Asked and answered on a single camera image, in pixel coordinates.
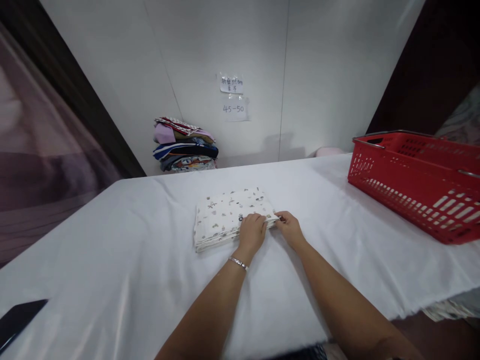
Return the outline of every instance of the paper sign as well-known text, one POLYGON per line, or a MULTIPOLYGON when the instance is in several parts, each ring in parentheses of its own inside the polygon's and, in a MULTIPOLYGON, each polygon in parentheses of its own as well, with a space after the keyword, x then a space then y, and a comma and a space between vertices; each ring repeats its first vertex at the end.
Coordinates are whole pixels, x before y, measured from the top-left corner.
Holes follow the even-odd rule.
POLYGON ((247 121, 247 99, 241 96, 227 97, 221 102, 222 117, 228 122, 247 121))
POLYGON ((230 94, 244 93, 244 80, 242 76, 228 76, 220 73, 220 91, 230 94))

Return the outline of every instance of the white wall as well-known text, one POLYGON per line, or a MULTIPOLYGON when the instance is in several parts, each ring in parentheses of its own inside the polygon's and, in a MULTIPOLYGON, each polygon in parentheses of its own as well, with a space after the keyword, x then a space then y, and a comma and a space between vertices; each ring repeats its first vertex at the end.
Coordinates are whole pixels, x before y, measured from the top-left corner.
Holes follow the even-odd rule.
POLYGON ((424 2, 41 1, 148 175, 162 115, 210 131, 221 167, 350 150, 424 2), (251 122, 223 121, 220 71, 243 74, 251 122))
POLYGON ((288 1, 145 3, 183 119, 215 136, 219 166, 278 161, 288 1), (251 122, 221 118, 219 72, 243 74, 251 122))
POLYGON ((154 119, 180 117, 142 0, 42 0, 106 110, 147 175, 154 119))
POLYGON ((290 1, 280 160, 353 149, 424 0, 290 1))

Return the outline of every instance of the stack of folded clothes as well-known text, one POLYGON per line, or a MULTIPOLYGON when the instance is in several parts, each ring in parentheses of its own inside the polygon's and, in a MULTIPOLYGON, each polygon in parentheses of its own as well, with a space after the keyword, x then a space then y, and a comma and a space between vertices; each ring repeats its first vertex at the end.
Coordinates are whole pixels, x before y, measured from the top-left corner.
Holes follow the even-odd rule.
POLYGON ((155 119, 153 151, 162 171, 188 172, 215 169, 219 149, 214 137, 201 128, 173 117, 155 119))

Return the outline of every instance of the white tablecloth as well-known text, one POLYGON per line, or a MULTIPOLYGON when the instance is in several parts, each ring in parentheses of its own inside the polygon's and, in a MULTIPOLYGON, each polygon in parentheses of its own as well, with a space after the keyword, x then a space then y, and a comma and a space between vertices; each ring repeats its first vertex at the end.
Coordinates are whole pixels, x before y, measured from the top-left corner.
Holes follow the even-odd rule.
MULTIPOLYGON (((0 316, 50 299, 2 360, 153 359, 235 244, 197 254, 196 203, 262 187, 276 210, 387 318, 480 286, 480 241, 443 245, 347 183, 351 155, 122 180, 0 270, 0 316)), ((328 337, 278 230, 251 264, 229 359, 328 337)))

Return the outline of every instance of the silver bracelet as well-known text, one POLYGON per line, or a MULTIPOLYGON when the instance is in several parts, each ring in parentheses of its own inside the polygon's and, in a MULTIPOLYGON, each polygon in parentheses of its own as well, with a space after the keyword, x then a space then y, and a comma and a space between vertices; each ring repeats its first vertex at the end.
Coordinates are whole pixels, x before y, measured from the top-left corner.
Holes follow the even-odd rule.
POLYGON ((243 262, 241 262, 240 260, 234 258, 233 256, 230 256, 228 258, 228 260, 232 260, 234 263, 237 263, 238 265, 240 265, 242 268, 245 269, 245 271, 247 272, 249 270, 249 267, 247 265, 245 265, 243 262))

